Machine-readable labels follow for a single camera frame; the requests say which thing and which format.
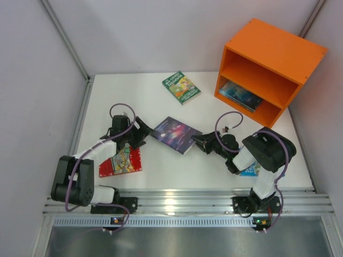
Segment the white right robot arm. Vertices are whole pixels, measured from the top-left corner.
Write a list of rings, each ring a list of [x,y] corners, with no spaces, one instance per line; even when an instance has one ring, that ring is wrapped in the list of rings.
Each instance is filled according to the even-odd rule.
[[[260,165],[257,181],[246,197],[248,208],[252,211],[267,207],[275,196],[279,176],[285,174],[284,170],[296,155],[295,145],[268,127],[243,139],[242,147],[239,147],[235,136],[230,133],[220,135],[218,131],[193,135],[192,139],[206,154],[215,152],[223,157],[232,174],[239,175],[254,163]]]

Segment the teal 20000 Leagues book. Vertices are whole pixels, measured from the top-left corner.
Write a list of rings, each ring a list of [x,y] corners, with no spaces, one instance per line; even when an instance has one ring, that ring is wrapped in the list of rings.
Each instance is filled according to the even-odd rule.
[[[260,106],[263,99],[253,94],[252,92],[244,89],[243,87],[228,81],[220,89],[219,93],[226,98],[234,101],[240,106],[246,108],[250,112],[254,113]]]

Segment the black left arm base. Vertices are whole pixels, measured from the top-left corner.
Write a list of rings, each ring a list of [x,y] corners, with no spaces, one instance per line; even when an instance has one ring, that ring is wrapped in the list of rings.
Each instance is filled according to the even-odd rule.
[[[120,197],[118,203],[98,203],[91,206],[91,214],[133,214],[138,208],[137,197]]]

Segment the purple Robinson Crusoe book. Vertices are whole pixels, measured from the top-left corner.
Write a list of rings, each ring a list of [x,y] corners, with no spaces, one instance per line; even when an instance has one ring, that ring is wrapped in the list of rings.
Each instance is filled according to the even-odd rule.
[[[168,116],[153,130],[151,136],[184,155],[195,143],[192,136],[202,134],[201,131]]]

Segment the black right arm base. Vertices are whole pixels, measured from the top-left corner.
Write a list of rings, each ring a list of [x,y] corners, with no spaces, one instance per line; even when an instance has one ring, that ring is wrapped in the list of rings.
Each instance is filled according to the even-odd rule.
[[[281,208],[278,196],[271,196],[267,200],[256,200],[250,196],[235,196],[232,198],[233,212],[242,217],[252,214],[277,214]]]

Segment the blue 26-Storey Treehouse book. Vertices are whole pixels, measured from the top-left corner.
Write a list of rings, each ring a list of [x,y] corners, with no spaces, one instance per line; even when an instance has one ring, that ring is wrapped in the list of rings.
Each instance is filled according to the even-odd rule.
[[[243,146],[239,153],[234,157],[233,163],[237,167],[241,176],[257,177],[261,171],[272,173],[271,170],[265,169],[245,146]]]

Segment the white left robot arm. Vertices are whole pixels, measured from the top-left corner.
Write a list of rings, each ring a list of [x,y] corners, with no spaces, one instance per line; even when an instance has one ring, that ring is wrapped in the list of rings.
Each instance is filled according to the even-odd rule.
[[[118,204],[117,188],[95,184],[100,165],[118,155],[126,145],[138,149],[153,129],[138,116],[131,121],[126,115],[115,115],[111,127],[97,143],[72,156],[59,158],[50,196],[54,201],[83,206]]]

